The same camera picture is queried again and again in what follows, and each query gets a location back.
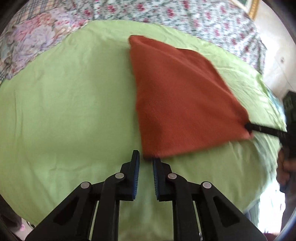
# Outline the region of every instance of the metal rivet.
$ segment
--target metal rivet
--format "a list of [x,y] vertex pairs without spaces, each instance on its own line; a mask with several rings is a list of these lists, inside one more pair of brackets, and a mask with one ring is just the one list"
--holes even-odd
[[83,182],[80,184],[80,187],[85,189],[85,188],[88,188],[89,187],[89,183],[88,182]]
[[212,184],[210,184],[209,182],[204,182],[202,185],[204,188],[207,188],[207,189],[212,187]]
[[176,175],[175,173],[170,173],[170,174],[168,175],[168,178],[169,178],[169,179],[176,179],[176,178],[177,178],[177,175]]
[[122,179],[122,178],[124,178],[124,174],[121,173],[121,172],[119,172],[119,173],[116,173],[116,174],[115,174],[115,177],[116,177],[117,179]]

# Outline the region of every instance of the framed picture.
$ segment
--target framed picture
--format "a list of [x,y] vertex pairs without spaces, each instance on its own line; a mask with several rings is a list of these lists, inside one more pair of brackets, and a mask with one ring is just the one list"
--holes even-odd
[[231,0],[235,5],[245,10],[250,18],[255,19],[259,0]]

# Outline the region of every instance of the green bed sheet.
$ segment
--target green bed sheet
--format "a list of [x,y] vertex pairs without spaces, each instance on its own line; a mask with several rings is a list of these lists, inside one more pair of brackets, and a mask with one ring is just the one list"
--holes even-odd
[[[81,182],[102,182],[141,152],[132,34],[201,53],[251,121],[284,128],[262,76],[222,48],[157,24],[92,21],[0,87],[0,193],[27,221],[38,224]],[[212,182],[243,211],[274,178],[278,149],[276,138],[256,133],[163,161],[190,182]],[[156,200],[152,165],[141,160],[136,200],[121,203],[119,239],[172,240],[172,229],[171,203]]]

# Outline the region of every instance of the floor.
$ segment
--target floor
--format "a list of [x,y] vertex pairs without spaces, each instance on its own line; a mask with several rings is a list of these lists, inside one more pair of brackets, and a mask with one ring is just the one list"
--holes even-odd
[[255,25],[267,48],[263,81],[282,99],[296,91],[296,45],[278,16],[263,1],[259,3]]

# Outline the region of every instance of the red towel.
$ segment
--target red towel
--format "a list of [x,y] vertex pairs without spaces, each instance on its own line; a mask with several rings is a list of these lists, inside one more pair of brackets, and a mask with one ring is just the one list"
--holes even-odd
[[205,57],[144,36],[132,35],[129,43],[144,156],[250,138],[247,111]]

